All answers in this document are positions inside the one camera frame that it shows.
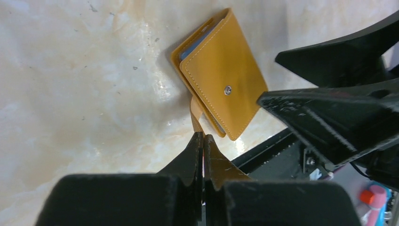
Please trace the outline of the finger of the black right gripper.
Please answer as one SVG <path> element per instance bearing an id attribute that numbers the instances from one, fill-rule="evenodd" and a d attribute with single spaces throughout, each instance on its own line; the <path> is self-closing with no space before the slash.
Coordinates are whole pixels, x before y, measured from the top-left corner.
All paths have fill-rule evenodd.
<path id="1" fill-rule="evenodd" d="M 382 55 L 399 41 L 399 13 L 358 32 L 282 51 L 275 62 L 318 87 L 352 87 L 390 78 Z"/>
<path id="2" fill-rule="evenodd" d="M 264 92 L 257 103 L 319 157 L 342 165 L 399 142 L 399 81 Z"/>

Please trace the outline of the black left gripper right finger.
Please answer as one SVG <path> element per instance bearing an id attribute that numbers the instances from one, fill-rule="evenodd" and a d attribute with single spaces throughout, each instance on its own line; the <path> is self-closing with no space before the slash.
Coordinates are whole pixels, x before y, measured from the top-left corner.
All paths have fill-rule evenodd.
<path id="1" fill-rule="evenodd" d="M 259 181 L 204 137 L 208 226 L 359 226 L 346 191 L 327 181 Z"/>

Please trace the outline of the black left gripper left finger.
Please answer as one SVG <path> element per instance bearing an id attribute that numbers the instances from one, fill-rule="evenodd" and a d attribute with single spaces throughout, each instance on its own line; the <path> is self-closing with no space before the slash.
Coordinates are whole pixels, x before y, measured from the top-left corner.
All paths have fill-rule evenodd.
<path id="1" fill-rule="evenodd" d="M 204 134 L 152 174 L 72 174 L 46 199 L 38 226 L 194 226 L 201 218 Z"/>

